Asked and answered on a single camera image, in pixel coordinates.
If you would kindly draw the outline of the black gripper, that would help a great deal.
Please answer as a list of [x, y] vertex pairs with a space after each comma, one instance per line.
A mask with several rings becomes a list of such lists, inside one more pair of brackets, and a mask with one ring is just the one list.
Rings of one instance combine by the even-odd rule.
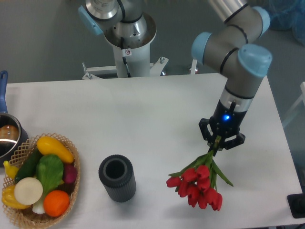
[[[244, 143], [245, 135], [240, 133], [240, 125], [245, 115], [246, 111], [233, 111], [218, 101], [214, 114], [211, 116], [210, 120], [205, 118], [200, 120], [199, 128], [203, 139], [209, 146], [208, 151], [210, 152], [213, 150], [213, 156], [216, 156], [218, 151], [223, 149], [229, 150]], [[236, 138], [228, 141], [225, 140], [234, 135], [236, 135]]]

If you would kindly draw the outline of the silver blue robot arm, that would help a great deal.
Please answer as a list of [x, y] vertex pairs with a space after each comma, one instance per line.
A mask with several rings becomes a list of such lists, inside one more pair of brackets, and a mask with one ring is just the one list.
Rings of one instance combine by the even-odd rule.
[[[210, 5], [225, 28], [219, 34], [199, 34], [191, 55], [227, 78], [214, 114], [199, 122], [204, 140], [217, 152], [244, 143], [240, 124], [267, 75], [272, 55], [254, 43], [269, 28], [266, 10], [245, 0], [212, 0]], [[88, 30], [104, 35], [112, 46], [118, 77], [152, 75], [150, 44], [156, 26], [139, 0], [88, 0], [78, 14]]]

